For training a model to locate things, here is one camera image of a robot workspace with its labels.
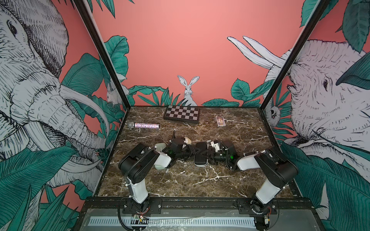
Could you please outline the grey umbrella case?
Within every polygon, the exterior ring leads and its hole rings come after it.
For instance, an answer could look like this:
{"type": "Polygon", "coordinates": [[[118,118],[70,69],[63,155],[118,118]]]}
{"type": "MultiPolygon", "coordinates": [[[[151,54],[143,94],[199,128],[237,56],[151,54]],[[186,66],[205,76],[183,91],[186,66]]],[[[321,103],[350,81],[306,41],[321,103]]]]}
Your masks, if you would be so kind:
{"type": "Polygon", "coordinates": [[[196,144],[194,164],[198,167],[206,167],[208,165],[208,146],[206,142],[196,144]]]}
{"type": "Polygon", "coordinates": [[[162,152],[166,147],[167,147],[166,143],[157,143],[154,146],[156,151],[160,154],[156,162],[154,163],[154,167],[157,170],[162,170],[162,169],[167,168],[172,160],[171,157],[169,157],[167,154],[162,152]]]}

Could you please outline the white umbrella case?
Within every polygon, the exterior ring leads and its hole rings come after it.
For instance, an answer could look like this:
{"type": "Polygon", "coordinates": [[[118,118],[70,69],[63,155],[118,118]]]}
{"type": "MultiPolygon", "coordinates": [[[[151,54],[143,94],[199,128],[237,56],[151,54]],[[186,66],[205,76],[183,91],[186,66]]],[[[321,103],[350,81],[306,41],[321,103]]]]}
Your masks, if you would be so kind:
{"type": "Polygon", "coordinates": [[[192,144],[192,141],[191,141],[188,137],[185,137],[185,138],[184,138],[184,142],[185,142],[186,144],[189,144],[189,145],[191,145],[191,144],[192,144]]]}

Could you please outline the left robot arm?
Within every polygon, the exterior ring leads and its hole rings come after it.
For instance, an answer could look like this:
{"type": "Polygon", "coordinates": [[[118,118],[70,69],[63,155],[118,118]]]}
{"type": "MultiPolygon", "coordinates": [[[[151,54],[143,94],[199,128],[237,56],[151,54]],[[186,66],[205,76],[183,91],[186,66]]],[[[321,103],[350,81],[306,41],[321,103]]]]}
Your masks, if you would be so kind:
{"type": "Polygon", "coordinates": [[[186,137],[174,138],[168,144],[157,143],[154,147],[139,143],[118,164],[130,192],[125,205],[136,214],[148,212],[150,202],[145,178],[150,170],[171,168],[178,159],[189,160],[196,152],[196,147],[186,137]]]}

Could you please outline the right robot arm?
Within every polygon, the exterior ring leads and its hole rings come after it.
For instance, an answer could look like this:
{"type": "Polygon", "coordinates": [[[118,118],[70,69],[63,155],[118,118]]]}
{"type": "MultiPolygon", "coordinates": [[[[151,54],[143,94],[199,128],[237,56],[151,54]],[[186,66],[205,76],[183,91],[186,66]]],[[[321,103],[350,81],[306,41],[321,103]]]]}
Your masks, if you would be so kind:
{"type": "Polygon", "coordinates": [[[298,175],[298,168],[282,153],[279,147],[261,152],[239,155],[231,141],[207,141],[206,163],[222,163],[233,172],[261,169],[265,182],[252,196],[250,207],[253,213],[265,215],[271,211],[271,201],[298,175]]]}

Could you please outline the playing card box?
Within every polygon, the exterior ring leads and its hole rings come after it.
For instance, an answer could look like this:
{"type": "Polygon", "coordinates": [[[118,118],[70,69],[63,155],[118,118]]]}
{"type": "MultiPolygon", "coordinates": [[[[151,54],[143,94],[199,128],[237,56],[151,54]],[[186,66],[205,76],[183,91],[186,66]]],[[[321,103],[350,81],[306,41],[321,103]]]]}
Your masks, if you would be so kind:
{"type": "Polygon", "coordinates": [[[225,127],[226,126],[225,119],[224,119],[223,116],[217,116],[216,117],[216,122],[217,122],[217,126],[219,126],[219,127],[225,127]]]}

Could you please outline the folding chessboard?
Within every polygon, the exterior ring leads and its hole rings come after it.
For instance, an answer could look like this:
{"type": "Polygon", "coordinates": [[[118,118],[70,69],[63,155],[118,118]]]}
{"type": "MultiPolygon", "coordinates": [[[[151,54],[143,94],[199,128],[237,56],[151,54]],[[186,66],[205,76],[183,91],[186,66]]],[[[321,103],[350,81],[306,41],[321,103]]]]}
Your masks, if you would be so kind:
{"type": "Polygon", "coordinates": [[[200,109],[191,106],[170,105],[164,113],[165,120],[198,124],[200,109]]]}

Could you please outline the glitter purple microphone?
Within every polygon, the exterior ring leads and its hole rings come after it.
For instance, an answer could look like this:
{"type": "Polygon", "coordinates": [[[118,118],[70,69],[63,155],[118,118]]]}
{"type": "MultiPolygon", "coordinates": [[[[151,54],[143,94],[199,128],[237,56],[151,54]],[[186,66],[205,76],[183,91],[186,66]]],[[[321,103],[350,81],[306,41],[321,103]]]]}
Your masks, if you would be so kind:
{"type": "Polygon", "coordinates": [[[160,124],[153,124],[153,123],[139,123],[139,122],[128,122],[127,127],[130,129],[159,129],[160,124]]]}

